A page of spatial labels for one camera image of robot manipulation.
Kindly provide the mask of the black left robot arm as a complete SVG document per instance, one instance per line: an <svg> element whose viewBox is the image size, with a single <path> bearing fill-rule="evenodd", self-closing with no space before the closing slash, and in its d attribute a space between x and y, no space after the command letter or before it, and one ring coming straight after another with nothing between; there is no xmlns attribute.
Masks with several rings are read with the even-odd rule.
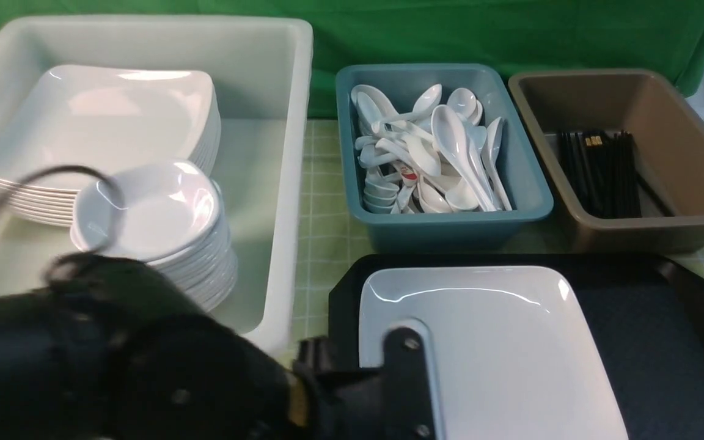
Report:
<svg viewBox="0 0 704 440"><path fill-rule="evenodd" d="M131 259L67 254L0 297L0 439L438 439L425 338L284 367Z"/></svg>

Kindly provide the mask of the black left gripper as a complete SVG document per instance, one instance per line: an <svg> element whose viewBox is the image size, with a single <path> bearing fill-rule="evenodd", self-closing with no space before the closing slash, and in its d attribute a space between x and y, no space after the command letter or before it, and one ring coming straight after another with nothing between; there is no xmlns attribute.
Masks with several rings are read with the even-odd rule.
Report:
<svg viewBox="0 0 704 440"><path fill-rule="evenodd" d="M304 385L293 439L436 439L427 346L417 331L386 334L379 368L336 368L326 337L301 340L291 372Z"/></svg>

